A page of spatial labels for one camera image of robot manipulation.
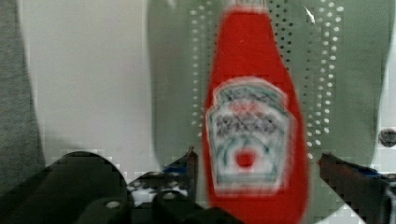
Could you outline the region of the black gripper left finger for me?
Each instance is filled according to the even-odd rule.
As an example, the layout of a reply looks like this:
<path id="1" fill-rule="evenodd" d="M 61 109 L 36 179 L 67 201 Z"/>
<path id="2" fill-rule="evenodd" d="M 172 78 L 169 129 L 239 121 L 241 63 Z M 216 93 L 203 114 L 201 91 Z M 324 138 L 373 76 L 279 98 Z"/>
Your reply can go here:
<path id="1" fill-rule="evenodd" d="M 151 203 L 163 191 L 176 191 L 190 200 L 196 198 L 198 156 L 194 146 L 179 159 L 166 165 L 162 171 L 146 172 L 127 185 L 136 203 Z"/>

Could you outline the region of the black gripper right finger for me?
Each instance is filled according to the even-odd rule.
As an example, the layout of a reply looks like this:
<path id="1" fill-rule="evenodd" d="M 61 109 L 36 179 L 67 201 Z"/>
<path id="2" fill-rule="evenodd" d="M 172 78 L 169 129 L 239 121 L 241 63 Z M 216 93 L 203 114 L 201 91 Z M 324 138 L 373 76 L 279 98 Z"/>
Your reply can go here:
<path id="1" fill-rule="evenodd" d="M 366 224 L 395 224 L 395 174 L 343 161 L 332 153 L 318 160 L 320 178 Z"/>

